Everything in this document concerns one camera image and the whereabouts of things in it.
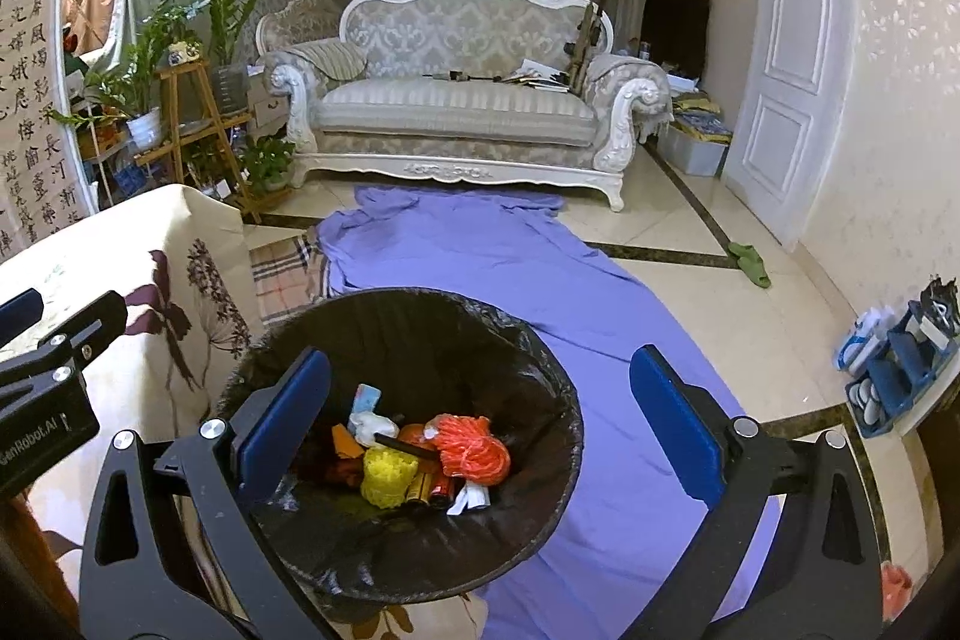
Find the orange-red plastic bag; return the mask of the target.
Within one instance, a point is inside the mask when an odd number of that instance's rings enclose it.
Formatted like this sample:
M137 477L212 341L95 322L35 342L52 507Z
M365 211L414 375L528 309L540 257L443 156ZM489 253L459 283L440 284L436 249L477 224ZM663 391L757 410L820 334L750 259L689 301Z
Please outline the orange-red plastic bag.
M398 440L415 448L434 453L436 448L423 434L423 425L407 424L398 431ZM451 505L454 498L454 481L441 471L441 464L434 459L421 458L418 461L418 476L407 492L410 502L428 502L431 505Z

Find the orange-red foam fruit net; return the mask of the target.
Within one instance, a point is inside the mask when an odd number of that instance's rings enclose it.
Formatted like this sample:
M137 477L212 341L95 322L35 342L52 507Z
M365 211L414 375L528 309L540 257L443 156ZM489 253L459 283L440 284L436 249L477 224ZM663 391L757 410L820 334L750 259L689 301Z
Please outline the orange-red foam fruit net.
M488 417L440 414L425 425L425 440L448 477L491 487L505 481L511 470L508 448L491 432Z

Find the black lined trash bin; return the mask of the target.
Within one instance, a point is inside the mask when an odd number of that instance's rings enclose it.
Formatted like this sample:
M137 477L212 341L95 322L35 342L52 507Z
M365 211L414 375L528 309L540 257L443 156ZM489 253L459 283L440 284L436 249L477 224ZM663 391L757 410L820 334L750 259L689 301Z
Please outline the black lined trash bin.
M257 518L325 612L477 590L542 548L576 486L584 424L527 323L430 289L327 299L244 354L218 416L311 349L331 383L280 458L298 507Z

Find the calligraphy folding screen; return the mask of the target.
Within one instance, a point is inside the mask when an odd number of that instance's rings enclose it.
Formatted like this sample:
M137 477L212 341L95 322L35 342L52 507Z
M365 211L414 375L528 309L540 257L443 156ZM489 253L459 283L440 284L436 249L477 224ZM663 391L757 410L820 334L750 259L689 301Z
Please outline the calligraphy folding screen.
M67 113L60 0L2 0L2 259L94 213Z

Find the floral cream tablecloth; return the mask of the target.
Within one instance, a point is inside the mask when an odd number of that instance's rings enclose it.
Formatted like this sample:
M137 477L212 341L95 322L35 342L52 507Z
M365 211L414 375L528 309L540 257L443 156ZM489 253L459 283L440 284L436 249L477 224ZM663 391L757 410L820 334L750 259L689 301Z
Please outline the floral cream tablecloth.
M36 346L104 292L127 302L124 334L85 372L98 435L26 492L57 583L76 594L112 436L133 429L158 442L197 432L262 335L262 319L241 214L182 185L143 193L3 262L3 298L28 287L43 296L43 318L3 347L5 357Z

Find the blue shoe rack basket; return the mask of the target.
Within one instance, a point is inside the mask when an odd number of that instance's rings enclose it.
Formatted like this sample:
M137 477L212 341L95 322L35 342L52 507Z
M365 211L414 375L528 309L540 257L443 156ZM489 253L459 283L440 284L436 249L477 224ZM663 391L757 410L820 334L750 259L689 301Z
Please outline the blue shoe rack basket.
M862 437L887 434L958 354L958 284L930 280L901 312L874 307L854 320L833 356Z

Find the orange crumpled wrapper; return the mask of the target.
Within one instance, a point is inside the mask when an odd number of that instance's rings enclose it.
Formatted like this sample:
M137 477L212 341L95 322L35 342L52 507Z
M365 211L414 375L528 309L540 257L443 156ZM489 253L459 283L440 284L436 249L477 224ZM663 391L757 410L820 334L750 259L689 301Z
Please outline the orange crumpled wrapper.
M356 438L350 434L350 431L343 424L332 427L332 443L334 444L335 454L340 459L358 459L364 455L363 445L356 442Z

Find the potted green plant white pot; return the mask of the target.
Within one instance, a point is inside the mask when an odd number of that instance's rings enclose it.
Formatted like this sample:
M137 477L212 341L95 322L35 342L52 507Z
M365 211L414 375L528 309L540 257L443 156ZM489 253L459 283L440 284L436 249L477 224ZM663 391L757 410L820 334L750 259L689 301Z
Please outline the potted green plant white pot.
M44 119L75 128L94 128L117 120L127 125L137 151L160 146L167 123L161 117L161 96L155 83L171 74L196 70L203 62L202 41L194 23L208 5L210 0L158 0L137 26L119 63L105 70L90 68L83 76L80 97L88 107L68 113L47 109Z

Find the white crumpled paper ball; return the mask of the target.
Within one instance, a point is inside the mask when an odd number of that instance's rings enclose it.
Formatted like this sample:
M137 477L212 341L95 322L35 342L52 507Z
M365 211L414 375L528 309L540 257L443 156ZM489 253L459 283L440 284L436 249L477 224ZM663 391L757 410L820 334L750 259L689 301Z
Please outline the white crumpled paper ball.
M378 435L397 437L398 425L374 411L359 411L348 416L348 431L359 447L370 448L376 445Z

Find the plaid blanket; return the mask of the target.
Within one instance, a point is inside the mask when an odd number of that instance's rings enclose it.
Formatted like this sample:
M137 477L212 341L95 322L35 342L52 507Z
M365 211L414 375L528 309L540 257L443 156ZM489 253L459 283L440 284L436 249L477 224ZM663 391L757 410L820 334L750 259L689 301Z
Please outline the plaid blanket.
M265 328L285 323L331 295L329 260L314 230L254 248L251 265Z

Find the black marker tube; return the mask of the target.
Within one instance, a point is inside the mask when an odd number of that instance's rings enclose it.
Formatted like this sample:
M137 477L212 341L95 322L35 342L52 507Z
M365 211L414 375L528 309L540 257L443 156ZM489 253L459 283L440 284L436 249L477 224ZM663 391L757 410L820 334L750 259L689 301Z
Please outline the black marker tube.
M404 440L398 440L395 437L389 437L382 432L376 432L374 434L374 442L379 443L382 447L394 448L397 452L406 453L407 455L415 456L418 459L426 459L427 461L434 461L434 463L439 463L439 453L436 450L430 450L430 448L418 447L418 445L413 445L413 443L404 442Z

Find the green cloth on floor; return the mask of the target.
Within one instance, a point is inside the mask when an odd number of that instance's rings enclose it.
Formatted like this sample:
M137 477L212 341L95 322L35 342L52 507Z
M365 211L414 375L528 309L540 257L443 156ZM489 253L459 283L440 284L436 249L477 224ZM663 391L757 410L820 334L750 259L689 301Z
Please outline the green cloth on floor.
M761 258L760 252L753 245L731 242L727 245L727 253L731 255L731 259L737 263L740 271L747 276L750 283L755 284L760 289L770 289L771 280L768 271L766 271L765 260Z

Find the storage box with fabrics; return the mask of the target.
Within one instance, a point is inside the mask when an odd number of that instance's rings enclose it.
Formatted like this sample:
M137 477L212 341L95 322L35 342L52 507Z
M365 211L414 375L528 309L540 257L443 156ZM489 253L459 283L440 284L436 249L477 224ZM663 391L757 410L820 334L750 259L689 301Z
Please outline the storage box with fabrics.
M672 122L659 133L659 154L695 177L718 177L732 142L724 112L706 92L672 97Z

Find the ornate white grey sofa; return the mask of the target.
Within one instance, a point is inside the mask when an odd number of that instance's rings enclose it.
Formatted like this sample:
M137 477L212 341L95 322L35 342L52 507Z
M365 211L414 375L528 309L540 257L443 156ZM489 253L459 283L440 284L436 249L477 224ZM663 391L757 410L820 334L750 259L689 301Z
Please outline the ornate white grey sofa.
M672 122L658 65L613 53L592 0L352 0L337 37L260 57L313 170L592 188L622 209L638 146Z

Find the white panel door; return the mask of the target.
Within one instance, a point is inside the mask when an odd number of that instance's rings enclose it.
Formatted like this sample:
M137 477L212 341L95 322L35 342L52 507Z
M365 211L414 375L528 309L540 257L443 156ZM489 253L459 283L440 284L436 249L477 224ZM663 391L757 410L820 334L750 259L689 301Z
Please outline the white panel door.
M758 0L722 180L786 247L799 241L838 136L854 0Z

